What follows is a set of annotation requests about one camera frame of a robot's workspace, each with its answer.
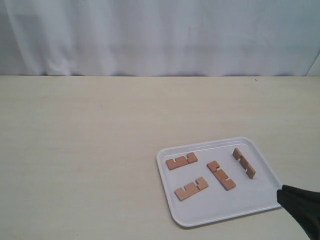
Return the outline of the white backdrop curtain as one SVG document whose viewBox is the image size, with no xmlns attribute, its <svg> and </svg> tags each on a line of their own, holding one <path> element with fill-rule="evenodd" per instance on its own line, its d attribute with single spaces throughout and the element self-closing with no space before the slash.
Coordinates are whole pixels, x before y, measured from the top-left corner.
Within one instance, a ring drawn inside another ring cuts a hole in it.
<svg viewBox="0 0 320 240">
<path fill-rule="evenodd" d="M 307 76 L 317 0 L 3 0 L 0 72 L 47 76 Z"/>
</svg>

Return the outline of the white plastic tray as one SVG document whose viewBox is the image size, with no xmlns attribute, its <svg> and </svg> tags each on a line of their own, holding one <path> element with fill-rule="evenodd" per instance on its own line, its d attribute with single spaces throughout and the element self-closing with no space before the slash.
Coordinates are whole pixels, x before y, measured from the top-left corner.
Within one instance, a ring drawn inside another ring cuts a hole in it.
<svg viewBox="0 0 320 240">
<path fill-rule="evenodd" d="M 238 148 L 256 173 L 250 179 L 233 157 Z M 195 153 L 197 162 L 169 170 L 166 160 Z M 160 150 L 156 161 L 174 221 L 191 228 L 280 208 L 277 190 L 281 183 L 256 145 L 246 137 L 233 137 L 169 147 Z M 226 191 L 207 164 L 217 161 L 236 187 Z M 208 187 L 180 201 L 175 190 L 203 177 Z"/>
</svg>

